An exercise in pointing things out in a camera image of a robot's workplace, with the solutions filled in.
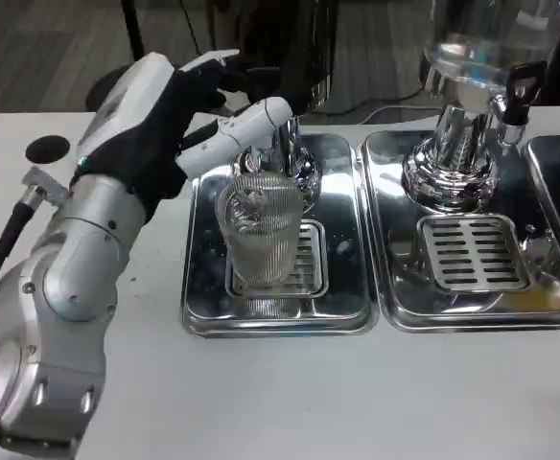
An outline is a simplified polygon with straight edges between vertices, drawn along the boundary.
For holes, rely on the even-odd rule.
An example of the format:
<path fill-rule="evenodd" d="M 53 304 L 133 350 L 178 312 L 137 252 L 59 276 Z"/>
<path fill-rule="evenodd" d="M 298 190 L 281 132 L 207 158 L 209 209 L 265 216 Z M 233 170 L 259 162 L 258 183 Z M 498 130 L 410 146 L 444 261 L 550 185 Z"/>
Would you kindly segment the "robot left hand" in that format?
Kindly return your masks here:
<path fill-rule="evenodd" d="M 272 96 L 238 115 L 188 129 L 194 116 L 225 102 L 246 77 L 237 49 L 212 51 L 176 67 L 162 54 L 134 62 L 106 96 L 81 138 L 78 165 L 70 181 L 107 176 L 153 216 L 163 199 L 176 197 L 184 183 L 217 168 L 293 116 L 289 102 Z"/>

